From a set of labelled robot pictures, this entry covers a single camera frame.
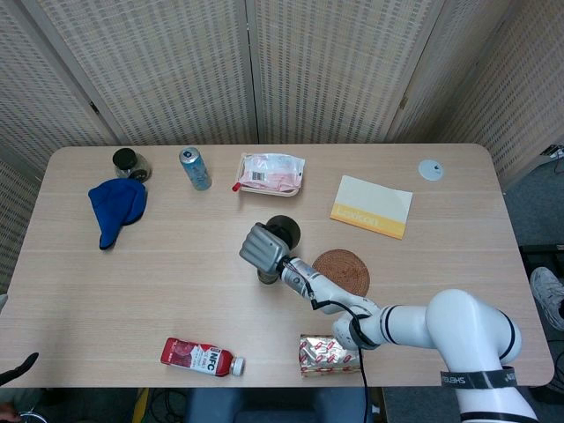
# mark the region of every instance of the white robotic arm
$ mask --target white robotic arm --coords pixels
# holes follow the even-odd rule
[[[297,228],[293,220],[284,219]],[[297,241],[292,241],[288,231],[279,230],[280,226],[269,226],[268,222],[256,224],[243,243],[240,256],[255,265],[265,283],[279,275],[300,296],[311,301],[313,309],[321,309],[325,314],[347,311],[332,328],[343,347],[375,349],[382,344],[397,344],[435,348],[449,369],[442,372],[442,384],[455,389],[461,421],[537,421],[534,411],[515,388],[513,369],[503,367],[519,354],[521,332],[500,310],[456,289],[436,294],[427,307],[380,308],[335,285],[299,258],[290,258],[290,248]]]

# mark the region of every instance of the yellow book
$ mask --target yellow book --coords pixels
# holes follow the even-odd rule
[[[401,240],[413,193],[343,175],[331,218]]]

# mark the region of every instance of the glass jar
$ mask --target glass jar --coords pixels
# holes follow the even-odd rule
[[[118,178],[130,178],[145,182],[151,176],[151,167],[145,157],[130,148],[120,148],[112,161]]]

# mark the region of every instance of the human hand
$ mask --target human hand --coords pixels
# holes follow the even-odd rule
[[[3,403],[0,404],[0,421],[21,421],[21,417],[11,403]]]

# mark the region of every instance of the shoe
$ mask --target shoe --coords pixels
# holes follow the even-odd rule
[[[545,311],[548,322],[557,330],[564,330],[560,307],[564,301],[564,285],[546,267],[538,267],[531,274],[531,290]]]

